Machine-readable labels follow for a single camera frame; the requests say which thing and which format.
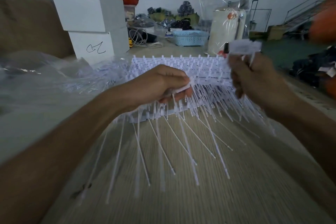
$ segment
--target person's right hand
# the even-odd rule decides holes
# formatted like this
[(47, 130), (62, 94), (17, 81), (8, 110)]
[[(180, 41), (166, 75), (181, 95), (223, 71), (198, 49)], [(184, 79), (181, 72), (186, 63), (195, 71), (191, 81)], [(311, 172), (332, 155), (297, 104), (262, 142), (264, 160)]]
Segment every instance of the person's right hand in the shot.
[(246, 94), (271, 118), (286, 115), (298, 101), (284, 79), (275, 71), (272, 61), (256, 53), (251, 67), (240, 55), (229, 55), (229, 66), (236, 96)]

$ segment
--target staircase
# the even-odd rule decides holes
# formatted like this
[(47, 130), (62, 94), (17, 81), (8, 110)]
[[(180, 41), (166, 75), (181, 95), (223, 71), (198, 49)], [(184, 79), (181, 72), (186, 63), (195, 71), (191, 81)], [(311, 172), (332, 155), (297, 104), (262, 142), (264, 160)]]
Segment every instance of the staircase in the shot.
[(321, 11), (320, 4), (325, 0), (316, 0), (313, 3), (309, 3), (309, 1), (310, 0), (306, 0), (287, 12), (283, 22), (286, 31), (290, 31), (302, 23), (309, 21), (309, 19)]

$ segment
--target clear plastic bag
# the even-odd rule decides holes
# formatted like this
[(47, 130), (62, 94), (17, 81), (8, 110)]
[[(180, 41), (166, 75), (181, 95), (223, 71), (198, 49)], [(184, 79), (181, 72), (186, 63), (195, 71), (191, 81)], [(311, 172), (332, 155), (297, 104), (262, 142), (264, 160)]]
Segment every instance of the clear plastic bag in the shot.
[(199, 25), (203, 31), (210, 33), (205, 54), (226, 56), (230, 42), (248, 38), (252, 0), (199, 0), (199, 4)]

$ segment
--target forearm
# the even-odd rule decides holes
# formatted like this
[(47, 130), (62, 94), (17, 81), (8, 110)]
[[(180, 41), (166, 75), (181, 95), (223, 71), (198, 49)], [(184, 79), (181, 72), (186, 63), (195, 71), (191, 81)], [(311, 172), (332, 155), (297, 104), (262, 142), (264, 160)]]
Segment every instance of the forearm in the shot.
[(336, 184), (336, 122), (303, 100), (277, 119), (290, 130)]
[(0, 167), (0, 219), (37, 223), (107, 125), (124, 110), (117, 88), (105, 91), (41, 141)]

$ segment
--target green floor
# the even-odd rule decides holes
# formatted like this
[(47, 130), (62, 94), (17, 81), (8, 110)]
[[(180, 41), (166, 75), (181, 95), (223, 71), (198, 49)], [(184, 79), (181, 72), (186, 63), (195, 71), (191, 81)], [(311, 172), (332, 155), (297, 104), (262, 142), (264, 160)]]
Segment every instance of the green floor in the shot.
[(309, 41), (282, 39), (264, 41), (262, 51), (269, 56), (275, 67), (292, 68), (293, 61), (304, 59), (309, 54), (318, 53), (328, 45), (312, 44)]

